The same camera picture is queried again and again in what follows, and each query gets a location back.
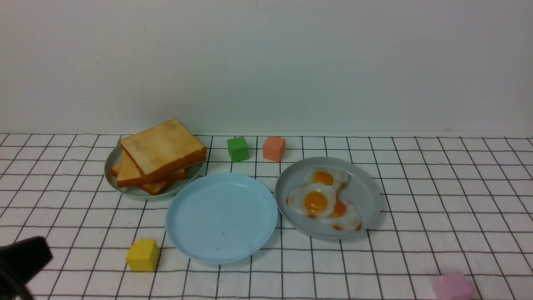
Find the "white wall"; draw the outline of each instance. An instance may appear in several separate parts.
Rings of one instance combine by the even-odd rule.
[[[0,132],[533,129],[532,0],[1,0]]]

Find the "fried egg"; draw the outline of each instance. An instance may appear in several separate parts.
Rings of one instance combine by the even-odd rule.
[[[359,231],[362,222],[356,207],[346,198],[338,196],[333,212],[320,220],[337,231]]]
[[[341,169],[316,167],[307,174],[305,183],[322,183],[338,191],[342,190],[348,183],[348,173]]]
[[[335,210],[336,192],[322,183],[303,185],[287,197],[287,205],[296,213],[313,219],[325,218]]]

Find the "toast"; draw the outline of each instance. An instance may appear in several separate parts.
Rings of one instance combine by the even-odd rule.
[[[174,183],[174,181],[172,180],[169,180],[169,181],[160,181],[160,182],[156,182],[156,183],[148,183],[148,184],[142,184],[139,186],[139,188],[145,192],[147,192],[148,194],[152,195],[152,196],[155,196],[155,195],[159,195],[159,194],[162,194],[164,191],[166,191],[172,184]]]
[[[144,177],[141,176],[139,170],[131,160],[131,158],[122,151],[120,155],[120,166],[122,169],[121,172],[117,172],[120,175],[117,176],[117,186],[118,187],[126,187],[126,186],[136,186],[136,185],[142,185],[142,184],[148,184],[153,183],[148,180],[146,180]],[[190,164],[187,164],[183,166],[183,168],[179,168],[176,170],[173,170],[169,173],[167,173],[163,178],[161,178],[158,181],[164,181],[164,180],[183,180],[186,178],[185,174],[185,168],[191,167],[195,164],[202,163],[206,160],[206,156],[200,157],[198,161],[192,162]]]
[[[120,163],[117,163],[113,167],[111,167],[111,175],[118,177],[118,173],[120,172]],[[187,177],[187,173],[185,169],[177,169],[170,173],[168,173],[164,180],[184,180]]]
[[[120,174],[120,163],[117,163],[116,165],[111,167],[111,174],[115,177]],[[174,180],[160,181],[156,183],[141,184],[139,188],[147,192],[148,194],[155,196],[167,190],[173,183]]]
[[[148,182],[198,161],[207,148],[177,119],[171,119],[118,141]]]

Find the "gray plate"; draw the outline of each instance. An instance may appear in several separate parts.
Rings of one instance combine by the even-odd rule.
[[[135,199],[135,200],[162,200],[162,199],[171,199],[173,198],[177,192],[183,188],[185,185],[192,182],[200,173],[201,167],[203,163],[193,165],[190,168],[187,168],[187,177],[184,180],[178,180],[174,182],[173,185],[171,185],[166,192],[160,195],[152,196],[148,194],[147,192],[141,190],[138,187],[123,187],[119,188],[117,186],[117,178],[111,174],[111,167],[116,165],[120,162],[120,153],[122,152],[122,149],[120,146],[115,147],[113,151],[109,154],[106,160],[106,165],[104,166],[104,171],[106,174],[106,179],[109,182],[109,184],[116,189],[118,192],[124,194],[126,197]]]
[[[295,213],[287,206],[286,199],[289,194],[304,184],[305,175],[315,167],[331,167],[348,172],[349,181],[341,195],[352,202],[359,212],[362,221],[360,231],[336,231],[331,226]],[[279,176],[274,195],[279,211],[294,228],[321,239],[344,239],[363,233],[378,219],[383,202],[381,189],[370,176],[355,165],[332,157],[312,157],[292,164]]]

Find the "plate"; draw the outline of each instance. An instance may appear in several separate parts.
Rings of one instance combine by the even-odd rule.
[[[239,261],[258,251],[278,221],[272,193],[238,173],[199,178],[167,210],[166,230],[183,254],[206,264]]]
[[[287,206],[286,199],[289,194],[304,184],[305,175],[315,167],[331,167],[348,172],[349,181],[340,194],[353,203],[359,212],[362,221],[361,230],[336,231],[331,226],[295,213]],[[320,239],[344,239],[363,233],[376,222],[383,203],[381,189],[368,174],[347,161],[332,157],[312,157],[290,165],[279,176],[275,197],[279,211],[297,230]]]
[[[106,160],[106,164],[104,166],[104,172],[106,174],[107,182],[118,192],[122,193],[128,198],[135,199],[135,200],[162,200],[162,199],[169,199],[176,195],[176,193],[183,188],[185,185],[192,182],[200,173],[200,170],[202,168],[203,163],[193,165],[190,168],[186,169],[187,177],[184,180],[177,180],[174,182],[164,193],[152,196],[148,194],[147,192],[141,190],[138,187],[130,186],[130,187],[123,187],[119,188],[117,186],[117,178],[111,174],[111,167],[116,165],[120,162],[120,154],[122,152],[122,148],[120,146],[115,147],[113,151],[109,154]]]

